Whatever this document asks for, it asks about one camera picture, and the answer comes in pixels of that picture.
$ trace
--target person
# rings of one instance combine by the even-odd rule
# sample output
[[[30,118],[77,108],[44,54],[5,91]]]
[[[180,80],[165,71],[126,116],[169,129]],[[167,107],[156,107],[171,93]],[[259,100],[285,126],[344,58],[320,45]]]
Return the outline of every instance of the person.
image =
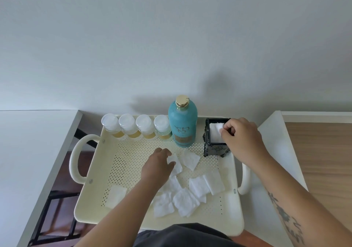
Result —
[[[270,156],[255,123],[230,119],[221,137],[259,177],[295,247],[352,246],[352,233]],[[166,162],[170,155],[168,149],[157,148],[143,165],[140,181],[76,247],[240,246],[221,232],[194,223],[138,234],[152,199],[174,168],[174,162]]]

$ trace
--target white jar lid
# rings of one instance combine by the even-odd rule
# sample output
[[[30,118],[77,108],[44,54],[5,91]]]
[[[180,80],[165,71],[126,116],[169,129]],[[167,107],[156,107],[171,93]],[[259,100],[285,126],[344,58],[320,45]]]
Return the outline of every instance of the white jar lid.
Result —
[[[119,120],[114,114],[106,114],[101,119],[101,124],[107,131],[121,130]]]
[[[165,132],[169,129],[169,119],[166,115],[158,115],[155,119],[154,119],[154,126],[156,128],[156,130],[158,130],[159,132]]]
[[[137,129],[134,117],[131,114],[121,115],[119,118],[119,124],[125,131]]]
[[[137,117],[135,124],[138,126],[141,132],[148,132],[151,129],[154,129],[152,124],[152,119],[147,115],[140,115]]]

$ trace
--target tray handle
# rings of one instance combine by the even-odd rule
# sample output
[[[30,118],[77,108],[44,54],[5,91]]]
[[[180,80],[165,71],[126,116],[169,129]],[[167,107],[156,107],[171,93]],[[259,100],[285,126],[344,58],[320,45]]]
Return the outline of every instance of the tray handle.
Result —
[[[82,151],[84,144],[86,144],[90,140],[99,142],[100,137],[95,134],[84,136],[77,142],[77,144],[75,145],[71,153],[70,165],[69,165],[70,175],[72,179],[79,184],[84,184],[86,182],[87,177],[82,177],[80,172],[78,171],[78,158],[80,156],[80,153]]]
[[[241,186],[238,188],[238,193],[244,195],[249,192],[251,188],[251,169],[242,164],[242,183]]]

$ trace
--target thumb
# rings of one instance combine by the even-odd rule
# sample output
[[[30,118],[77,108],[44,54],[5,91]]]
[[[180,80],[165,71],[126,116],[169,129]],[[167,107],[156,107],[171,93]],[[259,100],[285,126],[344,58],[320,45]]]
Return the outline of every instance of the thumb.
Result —
[[[226,144],[228,144],[233,136],[231,136],[231,134],[226,129],[223,129],[223,128],[220,128],[219,132],[221,134],[221,138],[223,139],[223,141]]]
[[[171,162],[168,164],[169,174],[171,174],[171,171],[174,169],[175,165],[176,165],[176,162]]]

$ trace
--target gold bottle cap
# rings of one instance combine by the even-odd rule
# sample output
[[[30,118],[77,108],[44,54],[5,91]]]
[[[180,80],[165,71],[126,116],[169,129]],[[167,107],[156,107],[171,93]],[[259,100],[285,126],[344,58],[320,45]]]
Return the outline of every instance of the gold bottle cap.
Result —
[[[189,98],[186,95],[179,95],[176,98],[176,105],[178,107],[186,107],[189,104]]]

